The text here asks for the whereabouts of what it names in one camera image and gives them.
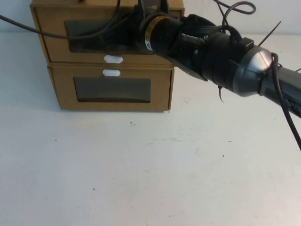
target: black cable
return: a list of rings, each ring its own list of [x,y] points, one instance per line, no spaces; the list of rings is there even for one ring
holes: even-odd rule
[[[252,8],[252,11],[243,11],[243,10],[237,11],[236,7],[238,7],[238,6],[250,6]],[[227,20],[227,18],[228,18],[228,16],[229,16],[229,14],[230,14],[231,11],[237,11],[237,12],[240,12],[242,14],[252,15],[252,14],[254,14],[256,12],[256,10],[257,10],[256,6],[253,3],[251,3],[251,2],[240,1],[238,3],[235,3],[231,7],[229,7],[228,10],[226,11],[225,17],[222,20],[222,25],[226,25],[226,20]]]
[[[301,138],[300,135],[298,133],[298,130],[295,127],[295,124],[292,120],[292,117],[288,111],[287,105],[284,101],[283,95],[282,95],[282,91],[281,91],[281,86],[280,86],[280,82],[279,82],[279,78],[277,76],[277,68],[278,68],[278,55],[276,53],[272,53],[272,56],[274,58],[271,69],[272,69],[272,77],[273,77],[273,82],[274,82],[274,86],[275,86],[275,91],[277,93],[277,96],[279,98],[280,101],[280,105],[282,107],[282,110],[284,112],[285,118],[287,120],[287,123],[289,125],[289,127],[291,128],[293,135],[297,141],[297,144],[301,150]]]
[[[274,33],[274,31],[279,27],[279,25],[281,24],[281,21],[276,25],[276,27],[274,27],[274,29],[261,41],[261,43],[259,43],[258,46],[261,46],[271,35],[272,33]]]
[[[225,3],[223,3],[223,2],[221,2],[219,0],[213,0],[213,1],[219,3],[221,6],[224,6],[226,8],[231,8],[232,7],[232,6],[228,6],[227,4],[225,4]],[[245,2],[244,5],[251,6],[253,10],[252,11],[244,11],[244,10],[241,10],[241,9],[237,9],[236,8],[237,6],[234,7],[232,10],[235,11],[235,12],[242,13],[242,14],[247,14],[247,15],[251,15],[251,14],[254,14],[256,12],[256,6],[254,4],[252,4],[252,3],[248,2],[248,1],[243,1],[243,2]]]
[[[11,19],[9,19],[5,16],[2,16],[2,15],[0,15],[0,20],[6,21],[10,24],[13,24],[17,27],[23,28],[23,29],[28,30],[30,32],[34,32],[34,33],[37,33],[37,34],[41,34],[41,35],[45,35],[45,36],[49,36],[49,37],[53,37],[53,38],[68,39],[68,40],[85,40],[85,39],[91,39],[91,38],[97,37],[97,36],[105,33],[112,26],[112,24],[117,19],[117,16],[118,16],[119,11],[120,11],[120,1],[121,0],[117,0],[117,5],[116,5],[114,15],[113,15],[112,19],[109,21],[109,23],[107,24],[107,26],[105,28],[103,28],[102,30],[100,30],[96,33],[93,33],[93,34],[90,34],[90,35],[84,35],[84,36],[65,36],[65,35],[59,35],[59,34],[43,32],[43,31],[28,27],[24,24],[18,23],[16,21],[11,20]]]
[[[213,0],[217,3],[218,5],[218,8],[220,9],[220,12],[222,14],[222,17],[223,17],[223,20],[222,20],[222,26],[223,26],[223,29],[222,29],[222,32],[226,33],[226,30],[229,31],[229,23],[227,21],[227,17],[228,15],[230,14],[231,11],[236,11],[236,12],[239,12],[239,13],[242,13],[242,14],[247,14],[247,15],[251,15],[251,14],[254,14],[256,12],[256,6],[251,3],[251,2],[248,2],[248,1],[240,1],[238,3],[235,3],[233,4],[232,6],[228,6],[227,4],[219,1],[219,0]],[[222,8],[221,8],[221,5],[228,8],[228,10],[226,11],[226,13],[223,12]],[[252,11],[244,11],[244,10],[240,10],[240,9],[236,9],[238,6],[250,6],[252,8]],[[235,31],[232,31],[231,33],[232,36],[234,36],[234,38],[239,41],[241,40],[241,36],[239,34],[239,32],[237,30]]]

